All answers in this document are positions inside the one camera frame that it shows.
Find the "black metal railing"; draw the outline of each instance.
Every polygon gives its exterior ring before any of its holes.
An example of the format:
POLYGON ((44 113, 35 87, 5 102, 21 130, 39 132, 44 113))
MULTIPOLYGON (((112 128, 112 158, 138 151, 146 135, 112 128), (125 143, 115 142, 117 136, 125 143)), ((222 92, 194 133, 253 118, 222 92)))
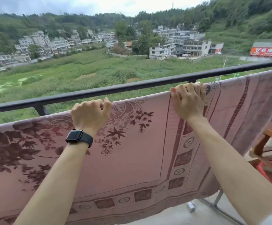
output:
POLYGON ((95 97, 106 94, 114 94, 118 92, 138 90, 143 88, 156 87, 166 84, 174 84, 180 82, 195 82, 198 79, 214 77, 220 75, 226 75, 231 73, 238 73, 256 69, 262 69, 272 67, 272 60, 263 62, 263 63, 251 63, 238 66, 231 66, 220 69, 206 70, 196 73, 187 73, 176 76, 168 76, 151 80, 143 80, 133 83, 126 83, 120 85, 113 85, 101 88, 93 88, 88 90, 81 90, 69 93, 63 93, 53 96, 45 96, 40 98, 33 98, 27 100, 19 100, 7 103, 0 103, 0 112, 18 110, 23 108, 34 107, 40 116, 49 114, 49 111, 45 108, 45 105, 58 103, 58 102, 67 102, 71 100, 84 99, 89 97, 95 97))

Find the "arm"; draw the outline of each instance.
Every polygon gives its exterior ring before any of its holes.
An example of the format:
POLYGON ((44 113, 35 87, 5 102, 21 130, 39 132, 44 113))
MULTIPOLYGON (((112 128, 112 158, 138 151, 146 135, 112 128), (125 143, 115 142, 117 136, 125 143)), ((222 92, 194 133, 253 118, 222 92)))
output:
POLYGON ((203 117, 203 84, 171 88, 176 111, 198 136, 227 198, 247 224, 272 214, 272 184, 254 169, 203 117))
MULTIPOLYGON (((107 121, 111 102, 102 100, 76 104, 72 119, 76 129, 94 137, 107 121)), ((62 225, 70 211, 88 144, 68 144, 14 225, 62 225)))

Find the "forearm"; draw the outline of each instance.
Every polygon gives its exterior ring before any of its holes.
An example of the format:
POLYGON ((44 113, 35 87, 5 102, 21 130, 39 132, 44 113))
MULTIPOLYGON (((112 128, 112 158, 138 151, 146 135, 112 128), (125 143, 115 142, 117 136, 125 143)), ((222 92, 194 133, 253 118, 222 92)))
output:
POLYGON ((67 145, 14 225, 62 225, 70 211, 88 144, 67 145))
POLYGON ((272 184, 255 170, 205 118, 190 121, 227 198, 248 224, 272 214, 272 184))

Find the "red banner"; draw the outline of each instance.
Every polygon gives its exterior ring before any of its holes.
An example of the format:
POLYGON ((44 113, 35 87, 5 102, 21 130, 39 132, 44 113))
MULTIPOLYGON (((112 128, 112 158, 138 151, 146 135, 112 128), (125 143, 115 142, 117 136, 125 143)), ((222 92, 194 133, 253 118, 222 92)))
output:
POLYGON ((271 47, 252 47, 250 55, 272 57, 272 48, 271 47))

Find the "smartwatch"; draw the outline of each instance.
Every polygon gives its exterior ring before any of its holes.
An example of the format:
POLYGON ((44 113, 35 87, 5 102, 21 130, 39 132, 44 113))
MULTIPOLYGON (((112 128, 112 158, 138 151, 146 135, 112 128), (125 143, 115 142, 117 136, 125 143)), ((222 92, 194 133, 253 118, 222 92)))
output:
POLYGON ((83 130, 76 130, 76 129, 71 130, 66 137, 67 143, 74 144, 81 141, 86 142, 87 144, 89 144, 89 147, 91 147, 93 143, 93 137, 85 133, 83 130))

